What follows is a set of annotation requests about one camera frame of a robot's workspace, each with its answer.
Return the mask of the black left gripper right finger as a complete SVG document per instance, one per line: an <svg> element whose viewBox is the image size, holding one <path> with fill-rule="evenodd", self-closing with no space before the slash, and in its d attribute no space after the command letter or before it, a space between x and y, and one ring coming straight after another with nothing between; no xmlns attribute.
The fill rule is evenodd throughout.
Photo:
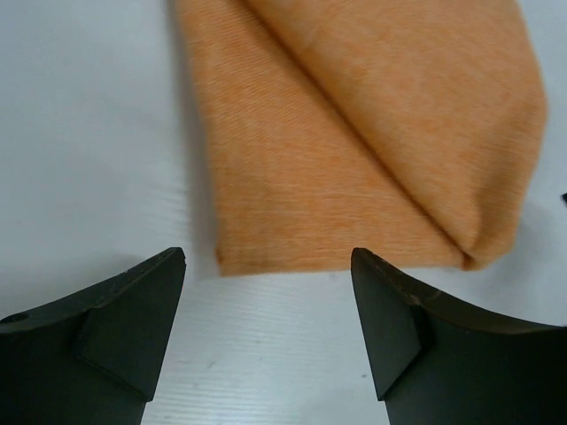
<svg viewBox="0 0 567 425"><path fill-rule="evenodd" d="M390 423L565 423L565 328L475 306L364 248L351 276Z"/></svg>

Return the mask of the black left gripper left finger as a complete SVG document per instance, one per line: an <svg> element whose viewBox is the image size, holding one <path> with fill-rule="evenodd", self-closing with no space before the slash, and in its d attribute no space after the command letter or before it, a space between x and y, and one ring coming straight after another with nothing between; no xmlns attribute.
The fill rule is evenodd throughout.
<svg viewBox="0 0 567 425"><path fill-rule="evenodd" d="M1 321L3 424L138 424L152 402L185 275L175 247Z"/></svg>

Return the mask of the orange cloth placemat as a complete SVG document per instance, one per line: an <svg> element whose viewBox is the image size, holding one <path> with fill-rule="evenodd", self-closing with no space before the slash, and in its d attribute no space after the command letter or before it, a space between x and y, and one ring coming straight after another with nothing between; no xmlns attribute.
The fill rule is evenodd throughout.
<svg viewBox="0 0 567 425"><path fill-rule="evenodd" d="M547 121L516 1L177 1L224 275L479 270Z"/></svg>

